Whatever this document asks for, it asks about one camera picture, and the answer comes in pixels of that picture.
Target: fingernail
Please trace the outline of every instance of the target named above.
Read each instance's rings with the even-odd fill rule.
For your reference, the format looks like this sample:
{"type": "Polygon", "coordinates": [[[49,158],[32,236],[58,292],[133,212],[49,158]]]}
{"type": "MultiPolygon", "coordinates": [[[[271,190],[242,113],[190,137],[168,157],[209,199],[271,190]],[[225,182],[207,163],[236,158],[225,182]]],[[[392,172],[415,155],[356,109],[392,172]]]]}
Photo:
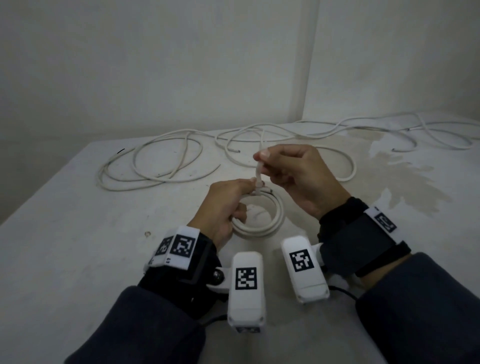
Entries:
{"type": "Polygon", "coordinates": [[[262,159],[268,159],[268,157],[270,156],[270,152],[268,151],[268,149],[261,150],[260,156],[262,157],[262,159]]]}

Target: dark gray sleeve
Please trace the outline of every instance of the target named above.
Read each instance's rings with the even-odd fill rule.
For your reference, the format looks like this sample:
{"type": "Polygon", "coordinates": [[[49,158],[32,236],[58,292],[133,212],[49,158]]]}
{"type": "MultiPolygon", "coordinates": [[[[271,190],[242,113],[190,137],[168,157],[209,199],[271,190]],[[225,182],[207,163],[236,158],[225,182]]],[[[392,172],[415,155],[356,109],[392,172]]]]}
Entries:
{"type": "Polygon", "coordinates": [[[480,300],[426,254],[388,273],[356,309],[389,363],[480,363],[480,300]]]}
{"type": "Polygon", "coordinates": [[[205,329],[140,287],[122,292],[98,329],[65,363],[196,363],[205,329]]]}

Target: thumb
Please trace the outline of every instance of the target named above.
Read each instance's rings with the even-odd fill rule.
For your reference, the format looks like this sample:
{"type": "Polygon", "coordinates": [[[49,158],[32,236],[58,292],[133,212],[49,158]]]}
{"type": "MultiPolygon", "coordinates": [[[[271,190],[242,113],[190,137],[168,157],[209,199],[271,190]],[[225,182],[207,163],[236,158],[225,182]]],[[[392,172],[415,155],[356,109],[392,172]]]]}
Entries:
{"type": "Polygon", "coordinates": [[[260,151],[260,160],[279,170],[286,170],[287,172],[300,171],[300,158],[289,157],[282,153],[282,148],[278,146],[270,147],[260,151]]]}

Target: table surface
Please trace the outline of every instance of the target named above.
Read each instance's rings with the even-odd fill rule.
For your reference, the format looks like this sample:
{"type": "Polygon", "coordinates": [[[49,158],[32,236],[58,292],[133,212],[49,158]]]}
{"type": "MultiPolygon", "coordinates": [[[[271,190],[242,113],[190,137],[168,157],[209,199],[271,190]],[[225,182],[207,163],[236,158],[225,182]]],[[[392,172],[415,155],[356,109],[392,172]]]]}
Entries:
{"type": "MultiPolygon", "coordinates": [[[[433,116],[447,120],[443,114],[433,116]]],[[[416,124],[408,117],[382,122],[391,126],[416,124]]],[[[284,126],[304,133],[326,128],[315,124],[284,126]]],[[[475,128],[455,129],[479,135],[475,128]]],[[[413,251],[428,253],[480,295],[480,144],[467,151],[454,151],[438,145],[423,131],[414,135],[420,139],[418,150],[403,154],[390,150],[406,145],[404,140],[379,132],[345,131],[312,144],[351,153],[358,173],[344,186],[352,195],[387,212],[403,230],[413,251]]],[[[461,142],[448,135],[439,136],[461,142]]],[[[144,263],[166,230],[193,217],[211,183],[254,175],[254,169],[228,161],[211,138],[195,138],[203,142],[204,152],[178,177],[195,176],[221,163],[206,178],[108,192],[96,185],[94,174],[99,166],[119,150],[148,138],[94,142],[1,225],[0,362],[64,360],[95,331],[121,291],[138,283],[144,263]]],[[[174,166],[181,143],[171,140],[150,145],[139,155],[140,167],[153,172],[174,166]]],[[[251,155],[258,143],[236,145],[241,150],[236,157],[254,165],[251,155]]],[[[190,143],[189,153],[195,148],[196,144],[190,143]]],[[[344,157],[329,151],[321,153],[334,174],[349,174],[344,157]]],[[[112,170],[133,175],[129,163],[128,157],[120,159],[112,170]]],[[[266,331],[238,335],[226,323],[215,323],[207,329],[200,362],[307,364],[323,358],[325,363],[384,363],[350,298],[333,292],[326,301],[300,305],[295,300],[280,243],[297,234],[316,243],[319,225],[284,191],[274,188],[286,207],[286,220],[280,230],[256,241],[234,236],[219,253],[226,267],[239,251],[255,250],[263,255],[266,331]]],[[[264,201],[247,202],[267,211],[270,208],[264,201]]],[[[268,218],[268,214],[249,211],[251,224],[268,218]]],[[[356,294],[362,292],[353,280],[333,276],[328,281],[350,287],[356,294]]],[[[226,309],[219,303],[210,315],[225,313],[226,309]]]]}

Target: black cable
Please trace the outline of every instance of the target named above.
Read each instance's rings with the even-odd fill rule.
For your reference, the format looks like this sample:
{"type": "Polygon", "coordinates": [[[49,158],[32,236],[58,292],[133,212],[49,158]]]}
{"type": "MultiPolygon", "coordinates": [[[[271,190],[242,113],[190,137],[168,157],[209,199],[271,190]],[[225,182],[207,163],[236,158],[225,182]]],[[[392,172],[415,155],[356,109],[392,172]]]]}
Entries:
{"type": "Polygon", "coordinates": [[[227,320],[227,315],[220,315],[220,316],[217,316],[217,317],[214,317],[214,318],[211,318],[210,320],[208,320],[207,322],[205,322],[204,324],[202,324],[202,326],[205,328],[207,327],[208,325],[214,323],[214,322],[217,322],[217,321],[226,321],[227,320]]]}
{"type": "Polygon", "coordinates": [[[343,288],[336,287],[336,286],[328,286],[328,289],[331,290],[331,291],[342,292],[342,293],[346,294],[348,297],[350,297],[351,299],[353,299],[355,301],[358,299],[354,294],[350,293],[349,291],[347,291],[343,288]]]}

